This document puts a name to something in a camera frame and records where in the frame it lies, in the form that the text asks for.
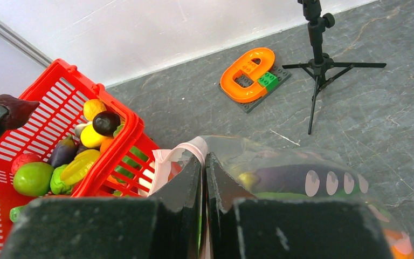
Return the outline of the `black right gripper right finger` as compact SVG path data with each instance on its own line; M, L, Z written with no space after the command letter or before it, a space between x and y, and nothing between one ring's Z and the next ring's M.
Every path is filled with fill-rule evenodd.
M392 258L382 228L347 200L258 199L206 157L212 258Z

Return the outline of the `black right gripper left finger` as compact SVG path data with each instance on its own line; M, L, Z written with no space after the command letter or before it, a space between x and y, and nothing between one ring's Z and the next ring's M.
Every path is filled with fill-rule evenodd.
M0 258L197 258L201 164L147 198L39 198L13 225Z

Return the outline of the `dark red passion fruit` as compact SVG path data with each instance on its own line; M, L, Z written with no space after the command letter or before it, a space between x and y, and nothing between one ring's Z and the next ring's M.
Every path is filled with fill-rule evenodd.
M1 122L5 130L16 130L23 127L40 102L18 99L9 94L0 94L0 106L6 108L7 115Z

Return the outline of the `clear dotted zip bag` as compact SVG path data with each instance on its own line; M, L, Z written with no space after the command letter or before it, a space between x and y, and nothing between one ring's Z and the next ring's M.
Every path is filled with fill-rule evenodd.
M206 165L213 152L226 172L248 192L266 199L342 198L364 202L384 229L405 232L376 197L363 175L339 162L335 152L309 148L278 150L246 138L201 135L173 149L153 152L150 193L176 175L173 163L193 155Z

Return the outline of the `green toy bell pepper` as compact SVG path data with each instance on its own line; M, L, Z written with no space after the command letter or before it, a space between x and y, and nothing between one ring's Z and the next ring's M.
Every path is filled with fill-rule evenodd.
M138 149L137 147L135 147L135 146L133 146L131 149L130 149L130 152L133 154L133 155L135 155L136 157L138 157L139 159L141 159L142 161L147 161L149 158L148 158L148 156L146 156L140 149ZM131 166L132 168L135 168L135 169L140 169L141 168L141 165L140 164L138 164L135 160L133 160L132 158L130 158L129 156L125 156L123 159L122 159L122 161L125 163L125 164L127 164L127 165L129 165L129 166ZM127 178L129 178L129 179L133 179L133 177L134 177L134 174L131 172L131 171L129 171L129 170L127 170L127 169L125 169L124 167L122 167L122 166L117 166L116 168L115 168L115 171L117 172L117 173L120 173L121 175L123 175L123 176L125 176L125 177L127 177ZM113 176L113 178L118 182L118 183L126 183L125 181L123 181L122 179L120 179L120 178L118 178L118 177L116 177L116 176Z

